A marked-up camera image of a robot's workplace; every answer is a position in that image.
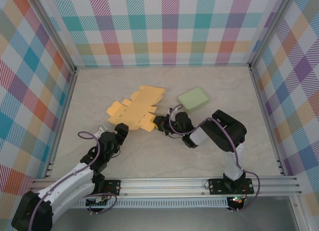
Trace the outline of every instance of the yellow paper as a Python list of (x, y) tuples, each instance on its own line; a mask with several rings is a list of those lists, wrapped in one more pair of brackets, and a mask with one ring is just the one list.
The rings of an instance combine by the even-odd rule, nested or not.
[(131, 95), (131, 100), (124, 99), (122, 104), (115, 101), (108, 108), (107, 113), (111, 116), (108, 121), (115, 125), (124, 123), (130, 130), (142, 128), (150, 132), (154, 128), (155, 115), (152, 113), (156, 107), (153, 105), (163, 98), (165, 91), (164, 88), (140, 86), (140, 90)]

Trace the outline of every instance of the purple cable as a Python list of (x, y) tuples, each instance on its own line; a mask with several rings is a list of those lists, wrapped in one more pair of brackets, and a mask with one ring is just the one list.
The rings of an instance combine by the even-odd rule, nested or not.
[(243, 169), (243, 168), (239, 165), (239, 162), (238, 162), (238, 154), (237, 154), (236, 147), (235, 147), (235, 144), (234, 144), (233, 140), (230, 138), (229, 134), (225, 131), (225, 129), (219, 124), (219, 122), (218, 122), (217, 120), (215, 120), (213, 117), (208, 117), (208, 118), (206, 118), (204, 121), (202, 121), (199, 125), (197, 125), (193, 130), (191, 130), (191, 131), (189, 131), (189, 132), (186, 132), (186, 133), (177, 132), (177, 131), (173, 128), (173, 126), (172, 126), (172, 124), (171, 124), (171, 117), (172, 117), (173, 112), (175, 111), (175, 109), (178, 109), (178, 110), (179, 110), (179, 109), (181, 109), (182, 107), (183, 107), (182, 104), (176, 105), (176, 106), (172, 109), (172, 111), (170, 112), (170, 114), (169, 114), (168, 123), (169, 123), (170, 128), (174, 131), (174, 133), (176, 133), (176, 134), (178, 134), (178, 135), (187, 135), (187, 134), (190, 134), (190, 133), (194, 132), (194, 131), (195, 131), (199, 126), (201, 126), (201, 124), (203, 124), (206, 120), (211, 120), (211, 121), (213, 121), (213, 122), (221, 129), (221, 131), (224, 133), (224, 135), (225, 135), (225, 136), (227, 137), (227, 139), (229, 140), (229, 142), (230, 142), (230, 144), (231, 144), (231, 147), (233, 148), (233, 151), (234, 151), (234, 153), (235, 153), (236, 165), (237, 165), (237, 167), (238, 167), (239, 169), (241, 169), (242, 171), (248, 173), (248, 174), (251, 174), (251, 175), (256, 176), (257, 181), (258, 181), (258, 188), (257, 188), (256, 194), (255, 194), (254, 198), (252, 199), (252, 201), (251, 201), (247, 206), (245, 206), (244, 208), (242, 208), (240, 211), (243, 211), (243, 210), (247, 209), (248, 207), (250, 207), (250, 206), (254, 203), (254, 201), (256, 200), (256, 198), (257, 198), (257, 196), (258, 196), (258, 194), (259, 194), (259, 192), (260, 192), (260, 179), (259, 179), (258, 175), (255, 174), (254, 172), (250, 172), (250, 171), (247, 171), (247, 170)]
[[(87, 134), (87, 135), (90, 135), (91, 137), (83, 137), (81, 136), (81, 134)], [(37, 203), (37, 205), (35, 206), (33, 212), (32, 212), (32, 215), (31, 215), (31, 218), (30, 218), (30, 223), (29, 223), (29, 228), (28, 228), (28, 231), (32, 231), (32, 225), (33, 225), (33, 221), (34, 221), (34, 217), (35, 217), (35, 213), (36, 211), (38, 210), (40, 204), (45, 200), (45, 198), (47, 196), (49, 196), (50, 192), (54, 191), (54, 189), (56, 187), (58, 187), (60, 184), (62, 184), (64, 181), (66, 181), (67, 179), (69, 179), (70, 177), (82, 172), (83, 170), (87, 169), (88, 167), (90, 167), (96, 160), (97, 158), (99, 157), (100, 155), (100, 143), (99, 143), (99, 140), (90, 132), (87, 132), (87, 131), (80, 131), (78, 133), (78, 136), (82, 139), (85, 139), (85, 140), (92, 140), (92, 139), (95, 139), (96, 143), (97, 143), (97, 146), (98, 146), (98, 150), (97, 150), (97, 154), (96, 156), (94, 157), (94, 159), (87, 165), (85, 166), (84, 168), (76, 171), (75, 173), (72, 173), (72, 174), (69, 174), (68, 176), (64, 177), (62, 180), (60, 180), (58, 183), (56, 183), (48, 192), (46, 192), (46, 194), (40, 199), (40, 201)]]
[(85, 198), (95, 197), (95, 196), (104, 196), (104, 195), (114, 197), (114, 198), (115, 198), (114, 203), (113, 203), (110, 207), (108, 207), (107, 209), (103, 209), (103, 210), (100, 211), (100, 212), (93, 212), (93, 211), (91, 210), (91, 206), (92, 206), (92, 205), (90, 205), (90, 206), (89, 206), (89, 211), (90, 211), (91, 213), (100, 215), (100, 214), (103, 214), (103, 213), (109, 211), (111, 208), (113, 208), (113, 207), (116, 205), (116, 203), (117, 203), (117, 201), (118, 201), (118, 197), (117, 197), (116, 195), (114, 195), (114, 194), (111, 194), (111, 193), (100, 193), (100, 194), (88, 195), (88, 196), (85, 196)]

